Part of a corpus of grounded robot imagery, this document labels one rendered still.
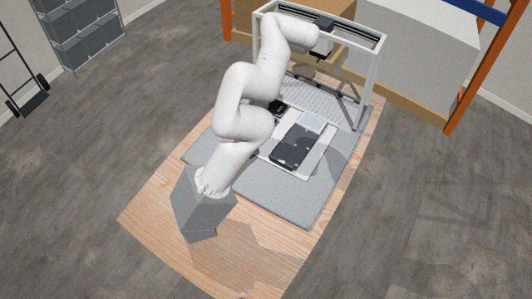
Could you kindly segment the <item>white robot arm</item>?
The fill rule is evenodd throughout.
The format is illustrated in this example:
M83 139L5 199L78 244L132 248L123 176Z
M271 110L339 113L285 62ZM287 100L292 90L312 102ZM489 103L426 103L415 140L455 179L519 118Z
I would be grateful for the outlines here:
M291 51L308 54L319 36L318 26L311 22L277 12L262 16L261 47L255 65L235 62L221 82L211 128L223 139L206 166L195 172L199 194L212 199L229 194L229 184L274 131L275 120L267 110L268 104L278 97Z

